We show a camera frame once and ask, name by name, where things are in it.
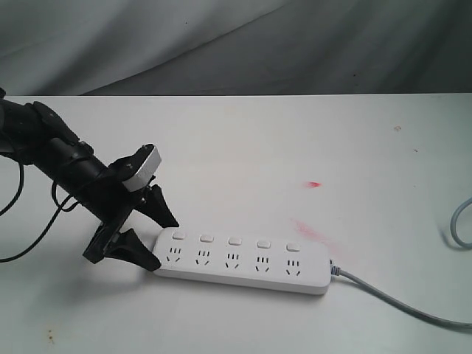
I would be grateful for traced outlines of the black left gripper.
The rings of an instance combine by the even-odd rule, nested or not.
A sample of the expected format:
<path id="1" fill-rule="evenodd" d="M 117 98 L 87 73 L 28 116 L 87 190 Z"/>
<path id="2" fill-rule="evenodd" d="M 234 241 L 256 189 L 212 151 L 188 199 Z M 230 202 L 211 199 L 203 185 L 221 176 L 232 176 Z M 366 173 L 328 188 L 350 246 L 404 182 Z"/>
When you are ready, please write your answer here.
<path id="1" fill-rule="evenodd" d="M 142 243 L 133 229 L 120 229 L 131 212 L 136 210 L 160 227 L 179 227 L 159 185 L 129 192 L 119 177 L 130 156 L 113 162 L 94 181 L 80 191 L 80 202 L 100 219 L 100 225 L 83 256 L 92 263 L 105 258 L 132 263 L 146 271 L 161 268 L 160 260 Z"/>

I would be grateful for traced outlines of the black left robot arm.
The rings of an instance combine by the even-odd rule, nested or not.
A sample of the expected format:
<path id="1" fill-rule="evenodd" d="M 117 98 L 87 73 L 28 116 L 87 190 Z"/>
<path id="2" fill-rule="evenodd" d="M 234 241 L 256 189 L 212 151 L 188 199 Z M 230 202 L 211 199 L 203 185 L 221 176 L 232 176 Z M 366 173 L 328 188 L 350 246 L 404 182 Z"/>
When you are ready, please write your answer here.
<path id="1" fill-rule="evenodd" d="M 83 252 L 88 261 L 96 264 L 113 258 L 147 271 L 161 267 L 133 229 L 120 230 L 133 211 L 162 228 L 178 226 L 161 187 L 152 182 L 162 161 L 155 145 L 143 145 L 105 165 L 47 105 L 38 101 L 21 105 L 2 98 L 1 155 L 17 162 L 20 170 L 36 166 L 52 180 L 53 198 L 61 187 L 100 220 Z"/>

